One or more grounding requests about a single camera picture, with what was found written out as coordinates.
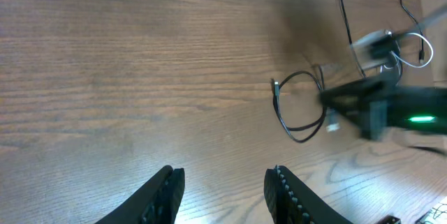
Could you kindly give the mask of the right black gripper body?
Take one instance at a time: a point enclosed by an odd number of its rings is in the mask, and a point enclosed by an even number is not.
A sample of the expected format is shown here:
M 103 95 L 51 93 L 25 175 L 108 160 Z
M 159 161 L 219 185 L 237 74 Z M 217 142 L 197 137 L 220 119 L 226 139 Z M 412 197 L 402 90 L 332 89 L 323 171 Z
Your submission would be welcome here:
M 426 135 L 446 134 L 446 89 L 396 86 L 378 81 L 362 97 L 362 136 L 379 140 L 389 127 Z

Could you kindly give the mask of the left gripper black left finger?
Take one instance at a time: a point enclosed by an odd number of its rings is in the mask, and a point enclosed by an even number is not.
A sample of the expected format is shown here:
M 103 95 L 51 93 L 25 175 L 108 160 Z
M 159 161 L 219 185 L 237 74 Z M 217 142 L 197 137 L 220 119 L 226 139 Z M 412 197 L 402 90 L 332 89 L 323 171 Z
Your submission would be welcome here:
M 184 169 L 166 165 L 96 224 L 173 224 L 184 189 Z

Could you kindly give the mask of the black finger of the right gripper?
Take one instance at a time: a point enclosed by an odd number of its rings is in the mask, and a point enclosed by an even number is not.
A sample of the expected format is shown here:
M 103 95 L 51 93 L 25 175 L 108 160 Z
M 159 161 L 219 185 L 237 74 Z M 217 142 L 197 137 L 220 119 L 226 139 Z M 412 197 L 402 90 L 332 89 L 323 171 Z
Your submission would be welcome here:
M 322 105 L 356 126 L 384 126 L 384 81 L 371 77 L 322 91 Z

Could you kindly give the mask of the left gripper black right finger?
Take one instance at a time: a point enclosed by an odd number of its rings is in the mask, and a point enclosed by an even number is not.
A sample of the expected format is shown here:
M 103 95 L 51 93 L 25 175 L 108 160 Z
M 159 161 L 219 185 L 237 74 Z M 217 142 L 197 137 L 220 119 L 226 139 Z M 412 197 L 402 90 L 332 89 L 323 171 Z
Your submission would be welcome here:
M 276 224 L 351 224 L 283 165 L 266 170 L 263 191 Z

